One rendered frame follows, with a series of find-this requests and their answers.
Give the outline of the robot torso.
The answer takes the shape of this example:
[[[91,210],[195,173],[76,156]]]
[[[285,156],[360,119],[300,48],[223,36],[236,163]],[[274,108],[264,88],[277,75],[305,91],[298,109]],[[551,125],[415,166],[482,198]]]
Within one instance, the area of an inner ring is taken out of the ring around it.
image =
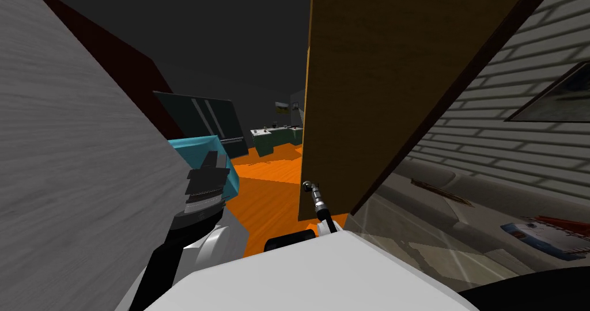
[[[145,311],[479,311],[348,231],[193,272]]]

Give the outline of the brown wooden door leaf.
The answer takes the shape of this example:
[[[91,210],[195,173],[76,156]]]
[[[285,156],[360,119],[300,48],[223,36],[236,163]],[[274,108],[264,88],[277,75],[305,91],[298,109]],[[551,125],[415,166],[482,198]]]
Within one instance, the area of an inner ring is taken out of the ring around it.
[[[349,213],[519,0],[313,0],[302,180]]]

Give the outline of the dark refrigerator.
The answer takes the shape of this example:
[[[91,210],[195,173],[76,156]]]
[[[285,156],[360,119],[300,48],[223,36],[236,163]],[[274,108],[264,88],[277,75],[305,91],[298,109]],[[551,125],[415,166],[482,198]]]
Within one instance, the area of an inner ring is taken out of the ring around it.
[[[217,136],[230,159],[248,154],[239,118],[230,100],[153,93],[186,138]]]

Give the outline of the green kitchen counter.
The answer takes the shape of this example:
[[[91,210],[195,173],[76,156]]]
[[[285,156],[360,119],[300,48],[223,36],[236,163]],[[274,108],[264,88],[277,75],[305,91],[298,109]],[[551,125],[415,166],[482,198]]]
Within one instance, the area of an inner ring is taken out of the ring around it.
[[[277,127],[267,129],[250,130],[254,142],[254,148],[260,157],[273,154],[276,146],[292,144],[302,144],[303,128],[294,127]]]

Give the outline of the teal box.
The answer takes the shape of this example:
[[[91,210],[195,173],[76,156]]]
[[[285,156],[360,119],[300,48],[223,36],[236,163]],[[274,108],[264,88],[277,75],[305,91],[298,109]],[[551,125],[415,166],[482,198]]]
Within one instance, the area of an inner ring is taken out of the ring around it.
[[[226,200],[234,198],[239,193],[239,176],[236,173],[234,166],[231,163],[229,154],[226,153],[218,136],[202,136],[196,138],[173,139],[168,141],[169,144],[180,154],[183,160],[188,163],[191,169],[201,167],[206,154],[209,151],[218,151],[218,154],[225,154],[227,156],[226,167],[230,169],[224,193],[222,194]]]

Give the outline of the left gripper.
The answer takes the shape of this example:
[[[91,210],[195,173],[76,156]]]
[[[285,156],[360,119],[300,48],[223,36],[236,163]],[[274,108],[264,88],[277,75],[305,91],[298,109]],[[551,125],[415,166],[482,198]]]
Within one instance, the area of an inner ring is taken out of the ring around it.
[[[186,194],[203,194],[223,189],[230,173],[228,168],[205,167],[192,169],[187,178],[190,180]]]

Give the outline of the dark framed wall picture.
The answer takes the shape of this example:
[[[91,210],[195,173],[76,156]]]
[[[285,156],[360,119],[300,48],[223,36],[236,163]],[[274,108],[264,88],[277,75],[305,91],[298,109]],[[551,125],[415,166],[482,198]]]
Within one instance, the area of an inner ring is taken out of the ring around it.
[[[590,60],[573,66],[505,120],[590,123]]]

